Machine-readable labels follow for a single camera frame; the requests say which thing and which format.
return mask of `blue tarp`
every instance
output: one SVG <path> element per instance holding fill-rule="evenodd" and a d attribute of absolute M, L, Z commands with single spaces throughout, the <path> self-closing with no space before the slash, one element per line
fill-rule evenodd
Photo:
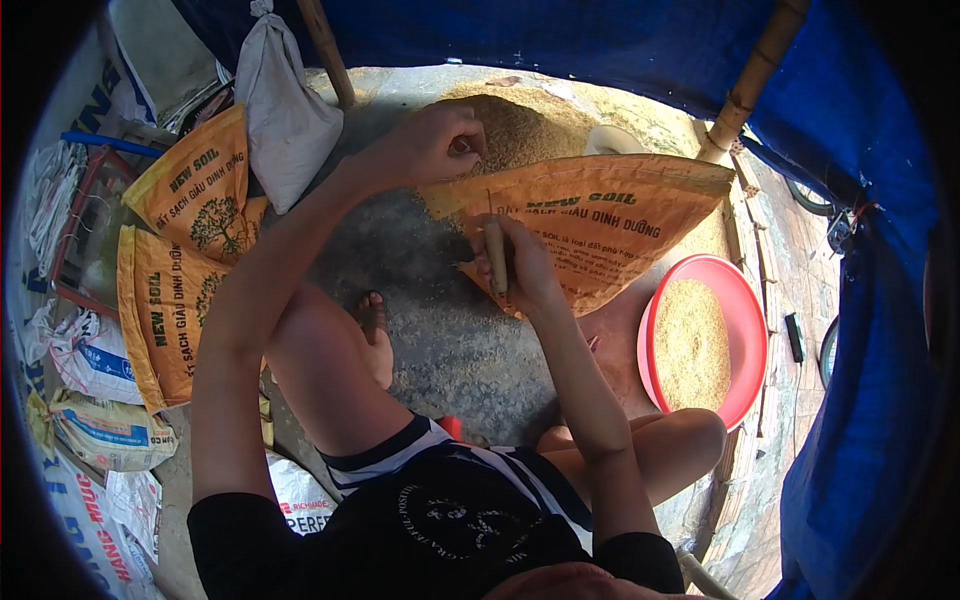
<path fill-rule="evenodd" d="M 255 19 L 249 3 L 174 0 L 228 69 Z M 276 12 L 319 66 L 295 0 Z M 448 59 L 573 77 L 713 118 L 772 2 L 409 0 L 324 8 L 347 67 Z M 839 348 L 813 429 L 781 500 L 783 581 L 772 598 L 845 596 L 885 547 L 941 410 L 926 365 L 921 281 L 937 213 L 930 163 L 889 65 L 853 9 L 814 0 L 750 126 L 752 150 L 839 202 L 870 198 L 843 262 Z"/>

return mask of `knee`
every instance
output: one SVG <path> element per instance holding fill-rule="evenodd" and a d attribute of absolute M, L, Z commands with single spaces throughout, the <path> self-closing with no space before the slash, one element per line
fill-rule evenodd
<path fill-rule="evenodd" d="M 704 408 L 685 408 L 674 415 L 681 421 L 689 442 L 699 449 L 704 464 L 709 464 L 708 468 L 716 467 L 727 444 L 727 426 L 723 420 Z"/>
<path fill-rule="evenodd" d="M 323 292 L 301 285 L 287 302 L 270 337 L 270 345 L 289 344 L 304 336 L 316 340 L 317 334 L 329 329 L 331 319 L 324 315 L 324 306 L 318 295 Z"/>

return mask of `hand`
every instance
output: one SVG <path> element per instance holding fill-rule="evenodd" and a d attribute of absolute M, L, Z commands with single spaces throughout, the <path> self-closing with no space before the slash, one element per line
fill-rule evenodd
<path fill-rule="evenodd" d="M 449 102 L 414 113 L 353 160 L 377 191 L 385 191 L 467 173 L 486 150 L 473 107 Z"/>
<path fill-rule="evenodd" d="M 554 307 L 562 307 L 568 311 L 564 290 L 560 287 L 557 271 L 553 267 L 553 256 L 543 238 L 531 233 L 520 221 L 506 215 L 497 215 L 497 220 L 514 246 L 516 277 L 511 278 L 507 292 L 510 302 L 531 320 L 539 313 Z M 477 274 L 489 284 L 491 264 L 484 248 L 483 231 L 471 237 L 470 245 L 473 247 Z M 506 254 L 509 261 L 510 251 L 506 250 Z"/>

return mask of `person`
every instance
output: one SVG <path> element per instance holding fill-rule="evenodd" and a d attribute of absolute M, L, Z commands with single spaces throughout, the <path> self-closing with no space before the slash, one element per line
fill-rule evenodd
<path fill-rule="evenodd" d="M 386 392 L 383 299 L 370 293 L 351 316 L 301 282 L 354 206 L 462 175 L 484 153 L 472 108 L 425 108 L 344 158 L 224 279 L 204 324 L 190 436 L 188 526 L 210 598 L 684 592 L 652 507 L 716 465 L 726 430 L 696 409 L 627 421 L 537 235 L 499 217 L 515 249 L 510 298 L 540 339 L 566 421 L 536 451 L 457 443 L 412 414 Z M 489 277 L 482 241 L 474 249 Z M 276 503 L 257 408 L 261 357 L 345 497 L 319 533 L 292 531 Z M 592 556 L 580 542 L 588 532 Z"/>

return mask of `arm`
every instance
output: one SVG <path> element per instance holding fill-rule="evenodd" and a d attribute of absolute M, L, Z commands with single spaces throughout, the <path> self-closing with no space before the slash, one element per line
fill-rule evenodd
<path fill-rule="evenodd" d="M 549 250 L 523 224 L 506 216 L 499 220 L 515 248 L 516 281 L 511 281 L 510 300 L 540 338 L 561 411 L 587 467 L 594 549 L 623 533 L 659 534 L 636 465 L 630 424 L 566 303 Z M 482 252 L 477 255 L 477 270 L 489 275 Z"/>
<path fill-rule="evenodd" d="M 449 156 L 458 136 L 475 152 Z M 206 317 L 194 375 L 194 502 L 220 492 L 275 499 L 257 409 L 260 360 L 303 274 L 340 220 L 371 194 L 465 173 L 483 152 L 483 126 L 472 108 L 425 108 L 342 160 L 230 271 Z"/>

